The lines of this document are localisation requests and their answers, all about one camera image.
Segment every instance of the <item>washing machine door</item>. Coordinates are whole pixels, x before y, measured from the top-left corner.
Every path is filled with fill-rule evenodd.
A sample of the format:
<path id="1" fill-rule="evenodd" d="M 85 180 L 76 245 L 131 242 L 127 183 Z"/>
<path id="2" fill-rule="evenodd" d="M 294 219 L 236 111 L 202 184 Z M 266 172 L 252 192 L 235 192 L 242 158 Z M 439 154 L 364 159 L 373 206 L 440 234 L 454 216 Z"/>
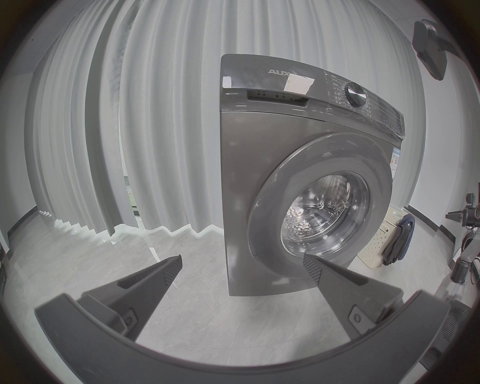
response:
<path id="1" fill-rule="evenodd" d="M 250 212 L 252 255 L 279 276 L 308 278 L 304 253 L 348 266 L 380 227 L 392 194 L 389 161 L 369 136 L 333 133 L 285 159 Z"/>

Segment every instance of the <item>gray washing machine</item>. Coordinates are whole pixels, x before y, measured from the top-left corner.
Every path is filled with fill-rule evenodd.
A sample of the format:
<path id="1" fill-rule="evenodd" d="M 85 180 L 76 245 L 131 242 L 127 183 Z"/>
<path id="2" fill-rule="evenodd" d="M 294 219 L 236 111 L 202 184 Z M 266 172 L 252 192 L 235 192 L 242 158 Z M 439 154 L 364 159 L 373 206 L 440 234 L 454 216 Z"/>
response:
<path id="1" fill-rule="evenodd" d="M 305 252 L 348 267 L 380 227 L 403 116 L 348 79 L 269 56 L 224 55 L 220 83 L 229 293 L 312 288 Z"/>

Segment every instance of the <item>gray tile floor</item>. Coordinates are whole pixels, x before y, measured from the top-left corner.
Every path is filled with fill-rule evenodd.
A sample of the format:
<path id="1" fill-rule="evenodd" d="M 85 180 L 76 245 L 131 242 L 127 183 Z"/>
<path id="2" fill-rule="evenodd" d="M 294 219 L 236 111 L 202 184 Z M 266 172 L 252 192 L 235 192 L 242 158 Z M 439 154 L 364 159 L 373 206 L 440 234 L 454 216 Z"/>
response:
<path id="1" fill-rule="evenodd" d="M 181 254 L 183 269 L 137 342 L 174 357 L 222 365 L 259 365 L 296 360 L 349 341 L 330 307 L 315 288 L 267 297 L 230 297 L 222 231 L 209 227 L 169 233 L 118 226 L 106 233 L 63 224 L 34 214 L 11 238 L 7 266 L 7 308 L 45 364 L 65 383 L 79 383 L 55 353 L 33 313 L 39 304 L 66 292 L 74 298 L 156 262 Z M 405 259 L 369 269 L 355 259 L 351 269 L 403 289 L 435 293 L 449 273 L 452 243 L 417 221 Z M 466 304 L 475 299 L 467 289 Z M 404 379 L 413 383 L 421 366 Z"/>

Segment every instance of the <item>white curtain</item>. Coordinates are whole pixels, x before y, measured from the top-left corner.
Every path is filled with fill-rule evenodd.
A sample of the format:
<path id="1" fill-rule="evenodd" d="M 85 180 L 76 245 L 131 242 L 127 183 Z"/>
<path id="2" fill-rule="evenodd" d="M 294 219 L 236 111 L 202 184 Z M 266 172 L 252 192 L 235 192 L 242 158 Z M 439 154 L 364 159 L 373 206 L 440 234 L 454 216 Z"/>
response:
<path id="1" fill-rule="evenodd" d="M 145 228 L 222 226 L 219 73 L 225 53 L 325 68 L 405 117 L 392 202 L 408 203 L 425 136 L 425 100 L 409 41 L 367 1 L 145 0 L 125 50 L 120 120 Z"/>
<path id="2" fill-rule="evenodd" d="M 368 1 L 98 0 L 37 70 L 40 86 L 28 110 L 42 144 L 35 170 L 43 167 L 51 202 L 45 210 L 95 230 L 135 225 L 122 184 L 120 125 L 145 228 L 222 227 L 218 109 L 225 53 L 319 66 L 400 110 L 407 137 L 392 202 L 408 204 L 425 140 L 422 81 L 411 43 Z"/>
<path id="3" fill-rule="evenodd" d="M 118 139 L 123 50 L 140 2 L 94 1 L 52 45 L 34 73 L 25 152 L 41 211 L 95 232 L 137 226 Z"/>

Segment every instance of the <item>white sticker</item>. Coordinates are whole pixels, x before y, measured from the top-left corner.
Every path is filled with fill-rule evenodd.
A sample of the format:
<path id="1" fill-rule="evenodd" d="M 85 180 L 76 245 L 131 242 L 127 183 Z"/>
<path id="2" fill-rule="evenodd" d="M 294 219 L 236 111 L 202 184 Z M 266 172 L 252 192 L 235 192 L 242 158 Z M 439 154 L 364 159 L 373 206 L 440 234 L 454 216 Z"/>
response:
<path id="1" fill-rule="evenodd" d="M 396 167 L 398 166 L 398 161 L 400 159 L 400 150 L 398 148 L 393 148 L 392 160 L 390 160 L 390 169 L 392 170 L 392 180 L 395 177 Z"/>
<path id="2" fill-rule="evenodd" d="M 223 76 L 222 87 L 223 88 L 231 88 L 232 87 L 232 78 L 230 76 Z"/>
<path id="3" fill-rule="evenodd" d="M 288 75 L 287 83 L 285 84 L 284 92 L 293 92 L 306 95 L 310 86 L 313 84 L 315 79 L 310 77 L 299 76 L 291 73 Z"/>

